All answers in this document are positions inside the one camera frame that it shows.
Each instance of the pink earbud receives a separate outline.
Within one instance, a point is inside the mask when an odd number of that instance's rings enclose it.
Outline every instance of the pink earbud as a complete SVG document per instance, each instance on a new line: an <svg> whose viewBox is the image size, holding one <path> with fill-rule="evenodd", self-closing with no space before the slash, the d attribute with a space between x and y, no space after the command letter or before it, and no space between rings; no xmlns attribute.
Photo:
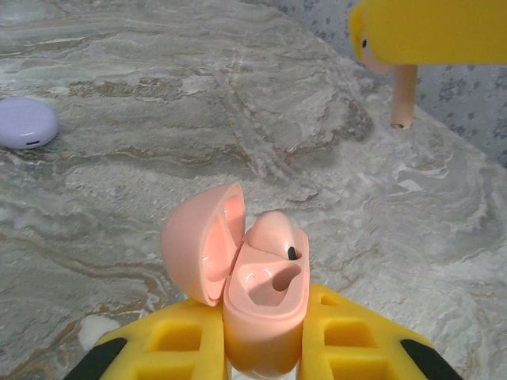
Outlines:
<svg viewBox="0 0 507 380"><path fill-rule="evenodd" d="M278 211L262 215L248 234L252 248L272 253L289 260L296 260L294 234L291 222Z"/></svg>

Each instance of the floral wallpaper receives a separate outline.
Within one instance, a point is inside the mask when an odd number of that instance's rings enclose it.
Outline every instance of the floral wallpaper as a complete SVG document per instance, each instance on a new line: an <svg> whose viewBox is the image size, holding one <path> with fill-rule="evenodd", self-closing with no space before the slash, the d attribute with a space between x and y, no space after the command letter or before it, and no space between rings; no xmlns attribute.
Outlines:
<svg viewBox="0 0 507 380"><path fill-rule="evenodd" d="M337 51L355 59L347 20L359 0L256 2L278 7ZM389 81L388 77L378 78ZM507 168L507 66L422 66L418 82L417 103L421 108Z"/></svg>

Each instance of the earbud case lid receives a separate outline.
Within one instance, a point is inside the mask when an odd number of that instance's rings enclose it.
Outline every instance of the earbud case lid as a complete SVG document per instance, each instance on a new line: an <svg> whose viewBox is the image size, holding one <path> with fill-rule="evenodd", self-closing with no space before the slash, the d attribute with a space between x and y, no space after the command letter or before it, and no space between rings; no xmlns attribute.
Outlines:
<svg viewBox="0 0 507 380"><path fill-rule="evenodd" d="M245 201L238 183L187 199L162 231L162 259L189 297L216 306L245 235Z"/></svg>

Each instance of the gray marble countertop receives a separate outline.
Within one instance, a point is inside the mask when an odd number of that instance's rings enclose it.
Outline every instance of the gray marble countertop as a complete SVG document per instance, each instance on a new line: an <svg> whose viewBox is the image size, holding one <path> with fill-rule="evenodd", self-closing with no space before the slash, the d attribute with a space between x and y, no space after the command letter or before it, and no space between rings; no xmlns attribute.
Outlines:
<svg viewBox="0 0 507 380"><path fill-rule="evenodd" d="M102 333L182 300L162 223L233 181L249 225L276 209L307 232L313 281L465 378L502 378L507 171L420 110L391 129L390 95L265 6L0 2L0 97L61 123L41 150L0 150L0 378L61 378Z"/></svg>

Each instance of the yellow object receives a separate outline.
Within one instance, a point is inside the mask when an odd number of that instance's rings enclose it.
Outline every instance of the yellow object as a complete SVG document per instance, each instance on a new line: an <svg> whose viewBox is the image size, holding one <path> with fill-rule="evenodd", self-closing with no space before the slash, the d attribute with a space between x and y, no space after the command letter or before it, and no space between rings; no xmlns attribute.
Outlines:
<svg viewBox="0 0 507 380"><path fill-rule="evenodd" d="M427 380L400 344L404 339L433 347L423 336L312 283L298 380Z"/></svg>
<svg viewBox="0 0 507 380"><path fill-rule="evenodd" d="M226 380L222 307L189 299L111 332L127 339L101 380Z"/></svg>
<svg viewBox="0 0 507 380"><path fill-rule="evenodd" d="M396 65L507 64L506 0L363 0L349 30L362 62Z"/></svg>

